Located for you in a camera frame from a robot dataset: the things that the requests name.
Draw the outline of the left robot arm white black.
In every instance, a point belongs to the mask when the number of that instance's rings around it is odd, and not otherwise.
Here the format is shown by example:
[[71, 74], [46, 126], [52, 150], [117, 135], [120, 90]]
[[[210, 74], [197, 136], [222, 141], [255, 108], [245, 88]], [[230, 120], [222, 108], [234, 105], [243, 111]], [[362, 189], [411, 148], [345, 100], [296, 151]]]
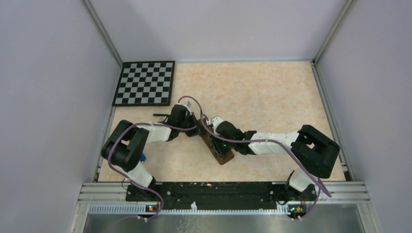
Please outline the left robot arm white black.
[[172, 141], [181, 132], [188, 137], [198, 135], [200, 128], [190, 107], [189, 101], [175, 104], [165, 120], [155, 124], [121, 120], [103, 145], [101, 157], [116, 172], [139, 184], [137, 194], [143, 200], [153, 199], [156, 193], [155, 179], [141, 163], [145, 145]]

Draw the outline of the brown cloth napkin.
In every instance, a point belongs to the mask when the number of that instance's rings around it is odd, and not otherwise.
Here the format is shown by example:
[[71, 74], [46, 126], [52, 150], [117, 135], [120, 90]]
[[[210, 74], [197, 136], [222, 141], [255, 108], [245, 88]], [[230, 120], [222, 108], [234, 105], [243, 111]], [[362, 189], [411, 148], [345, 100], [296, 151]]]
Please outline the brown cloth napkin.
[[224, 165], [234, 159], [235, 155], [233, 151], [225, 142], [212, 136], [204, 127], [201, 129], [200, 137], [218, 164]]

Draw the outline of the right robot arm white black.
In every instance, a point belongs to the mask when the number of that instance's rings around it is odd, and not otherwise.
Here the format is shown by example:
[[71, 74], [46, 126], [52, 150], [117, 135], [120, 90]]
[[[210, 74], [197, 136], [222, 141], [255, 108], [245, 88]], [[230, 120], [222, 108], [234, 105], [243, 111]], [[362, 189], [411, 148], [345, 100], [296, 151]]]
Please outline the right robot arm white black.
[[243, 132], [219, 117], [209, 120], [209, 123], [213, 127], [212, 147], [218, 155], [230, 150], [243, 155], [288, 154], [299, 166], [285, 186], [289, 199], [298, 200], [310, 184], [317, 185], [331, 197], [321, 180], [331, 176], [341, 147], [315, 127], [303, 125], [289, 133], [262, 133]]

